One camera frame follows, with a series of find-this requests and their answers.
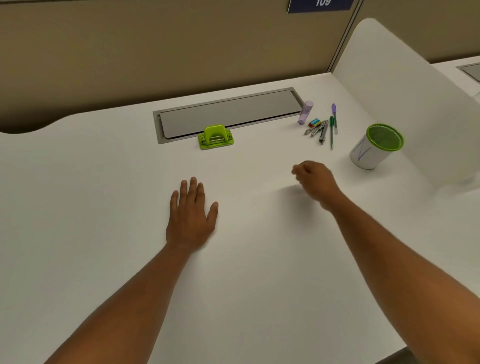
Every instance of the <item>desk surface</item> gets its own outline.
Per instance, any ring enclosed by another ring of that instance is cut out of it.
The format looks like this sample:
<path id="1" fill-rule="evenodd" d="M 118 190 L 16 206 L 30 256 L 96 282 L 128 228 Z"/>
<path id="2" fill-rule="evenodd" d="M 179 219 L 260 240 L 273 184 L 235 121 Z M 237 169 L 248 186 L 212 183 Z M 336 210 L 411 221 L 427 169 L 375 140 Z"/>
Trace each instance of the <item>desk surface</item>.
<path id="1" fill-rule="evenodd" d="M 296 118 L 233 130 L 232 146 L 159 145 L 152 111 L 295 87 L 338 108 L 335 149 Z M 375 171 L 348 158 L 374 120 L 331 75 L 76 114 L 0 134 L 0 352 L 45 360 L 164 244 L 182 179 L 220 204 L 217 230 L 175 289 L 151 363 L 375 363 L 404 346 L 364 283 L 333 218 L 290 175 L 324 162 L 350 198 L 480 293 L 480 194 L 439 195 L 402 153 Z"/>

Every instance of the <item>pencil holder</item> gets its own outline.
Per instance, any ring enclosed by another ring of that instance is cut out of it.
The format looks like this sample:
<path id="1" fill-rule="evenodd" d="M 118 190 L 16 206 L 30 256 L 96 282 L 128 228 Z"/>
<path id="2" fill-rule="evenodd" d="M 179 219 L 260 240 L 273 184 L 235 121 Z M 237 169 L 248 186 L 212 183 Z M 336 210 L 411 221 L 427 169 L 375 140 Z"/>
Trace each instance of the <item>pencil holder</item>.
<path id="1" fill-rule="evenodd" d="M 397 130 L 385 124 L 373 124 L 350 152 L 350 159 L 364 170 L 374 169 L 392 152 L 403 147 L 403 137 Z"/>

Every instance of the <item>right hand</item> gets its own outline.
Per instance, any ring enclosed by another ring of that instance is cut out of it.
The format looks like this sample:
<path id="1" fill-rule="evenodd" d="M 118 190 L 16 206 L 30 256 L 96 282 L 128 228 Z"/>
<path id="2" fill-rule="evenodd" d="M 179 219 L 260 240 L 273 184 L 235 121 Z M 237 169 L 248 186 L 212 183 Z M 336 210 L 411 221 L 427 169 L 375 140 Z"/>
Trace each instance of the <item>right hand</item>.
<path id="1" fill-rule="evenodd" d="M 335 182 L 332 172 L 322 163 L 306 160 L 293 166 L 292 174 L 308 195 L 331 211 L 337 202 L 345 198 Z"/>

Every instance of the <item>glue stick cap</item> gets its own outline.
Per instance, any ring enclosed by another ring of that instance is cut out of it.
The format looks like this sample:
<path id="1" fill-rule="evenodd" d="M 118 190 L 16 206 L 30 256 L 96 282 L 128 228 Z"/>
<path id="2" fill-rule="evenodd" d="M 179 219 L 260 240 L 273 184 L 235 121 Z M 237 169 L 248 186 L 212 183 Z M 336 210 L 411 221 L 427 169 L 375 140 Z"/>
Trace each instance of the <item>glue stick cap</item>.
<path id="1" fill-rule="evenodd" d="M 313 108 L 313 102 L 305 101 L 300 113 L 299 121 L 298 121 L 300 125 L 305 124 L 305 121 L 307 120 L 307 117 L 310 114 L 310 111 L 312 110 L 312 108 Z"/>

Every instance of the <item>green pen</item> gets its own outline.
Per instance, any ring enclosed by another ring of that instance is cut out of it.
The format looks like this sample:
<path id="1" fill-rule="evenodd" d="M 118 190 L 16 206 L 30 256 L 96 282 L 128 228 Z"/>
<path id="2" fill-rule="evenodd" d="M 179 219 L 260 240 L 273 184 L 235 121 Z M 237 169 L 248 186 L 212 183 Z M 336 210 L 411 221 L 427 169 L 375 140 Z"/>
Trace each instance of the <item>green pen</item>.
<path id="1" fill-rule="evenodd" d="M 335 119 L 333 116 L 330 116 L 330 150 L 333 150 L 333 125 L 335 124 Z"/>

